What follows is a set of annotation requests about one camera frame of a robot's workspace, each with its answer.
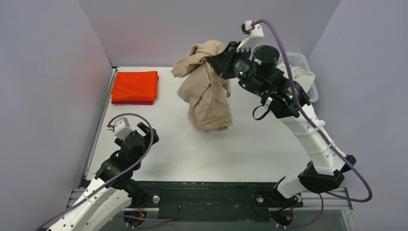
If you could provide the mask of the folded orange t shirt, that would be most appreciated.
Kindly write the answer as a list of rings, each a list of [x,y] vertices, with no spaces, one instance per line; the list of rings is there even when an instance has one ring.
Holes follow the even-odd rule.
[[[119,72],[112,88],[114,101],[155,101],[159,76],[156,71]]]

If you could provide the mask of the white t shirt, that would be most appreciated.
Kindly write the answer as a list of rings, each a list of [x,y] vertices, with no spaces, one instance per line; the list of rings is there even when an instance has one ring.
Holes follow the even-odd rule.
[[[316,75],[311,71],[306,71],[300,66],[290,65],[293,80],[301,85],[304,91],[307,93],[316,78]]]

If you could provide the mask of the folded red t shirt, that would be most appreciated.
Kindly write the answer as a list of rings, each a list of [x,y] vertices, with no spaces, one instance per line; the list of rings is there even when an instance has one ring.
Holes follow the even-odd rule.
[[[154,101],[114,101],[111,100],[112,104],[115,105],[153,105]]]

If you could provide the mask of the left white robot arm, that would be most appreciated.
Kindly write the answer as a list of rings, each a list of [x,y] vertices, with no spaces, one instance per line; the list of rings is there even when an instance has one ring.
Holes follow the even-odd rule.
[[[74,204],[48,228],[50,231],[98,231],[122,209],[144,202],[143,187],[133,173],[159,137],[150,124],[140,122],[140,134],[120,118],[109,129],[119,149],[106,159]]]

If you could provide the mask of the white plastic basket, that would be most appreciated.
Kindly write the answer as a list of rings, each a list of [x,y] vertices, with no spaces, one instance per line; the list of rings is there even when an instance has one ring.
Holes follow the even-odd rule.
[[[301,53],[288,52],[287,53],[289,65],[300,66],[306,71],[311,71],[308,65],[306,57]],[[319,95],[316,89],[315,81],[312,84],[311,89],[307,92],[309,99],[312,103],[319,99]]]

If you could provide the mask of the beige t shirt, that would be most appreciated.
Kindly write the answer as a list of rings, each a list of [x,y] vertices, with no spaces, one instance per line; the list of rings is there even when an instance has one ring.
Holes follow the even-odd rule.
[[[184,79],[177,94],[189,105],[188,119],[201,132],[223,131],[233,124],[230,81],[219,77],[207,61],[222,51],[224,45],[217,40],[194,44],[171,70],[174,77]]]

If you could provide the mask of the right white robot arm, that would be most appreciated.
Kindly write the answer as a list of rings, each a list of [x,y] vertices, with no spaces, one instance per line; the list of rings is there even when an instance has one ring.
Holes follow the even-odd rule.
[[[237,78],[247,91],[259,96],[267,112],[285,124],[300,141],[310,161],[296,177],[282,178],[273,189],[272,200],[285,206],[295,195],[310,191],[324,193],[339,188],[344,173],[356,163],[352,155],[334,152],[334,142],[324,129],[324,121],[314,112],[306,91],[290,83],[278,68],[279,51],[263,45],[254,51],[239,51],[237,42],[207,59],[222,79]]]

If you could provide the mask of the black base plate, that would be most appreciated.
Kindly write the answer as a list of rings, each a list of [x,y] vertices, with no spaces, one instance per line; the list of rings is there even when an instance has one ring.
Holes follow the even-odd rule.
[[[130,215],[140,209],[158,219],[176,222],[269,222],[289,209],[302,208],[301,194],[284,199],[273,182],[135,181],[124,187]]]

